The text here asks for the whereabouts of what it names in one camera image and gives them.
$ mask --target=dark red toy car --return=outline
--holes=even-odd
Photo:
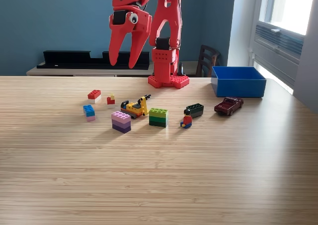
[[[238,108],[243,107],[243,99],[238,97],[226,97],[223,102],[214,107],[214,111],[231,116]]]

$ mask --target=green lego brick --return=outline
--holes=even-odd
[[[168,118],[163,118],[163,117],[149,117],[149,121],[153,121],[153,122],[162,122],[162,123],[166,123],[168,121]]]
[[[163,122],[154,122],[154,121],[149,121],[150,126],[155,126],[155,127],[167,127],[168,122],[163,123]]]
[[[152,108],[149,112],[149,116],[167,118],[168,117],[168,110],[159,109],[159,108]]]
[[[196,113],[191,113],[191,117],[192,118],[196,118],[196,117],[199,117],[199,116],[202,116],[203,115],[203,111],[201,112],[196,112]]]
[[[200,103],[191,105],[191,106],[187,106],[187,109],[189,109],[191,111],[191,115],[197,112],[202,112],[203,113],[203,109],[204,106],[201,105]]]

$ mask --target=yellow lego vehicle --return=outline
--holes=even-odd
[[[149,110],[147,109],[146,101],[151,97],[151,95],[145,95],[144,97],[140,98],[138,102],[129,103],[129,101],[124,101],[120,105],[120,109],[123,113],[128,114],[131,116],[132,119],[136,119],[140,116],[146,116],[149,114]]]

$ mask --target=wooden chair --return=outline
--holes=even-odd
[[[217,65],[220,52],[206,45],[201,45],[196,77],[211,77],[212,67]]]

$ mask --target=blue plastic box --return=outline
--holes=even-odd
[[[211,83],[217,97],[263,97],[266,78],[253,67],[215,66]]]

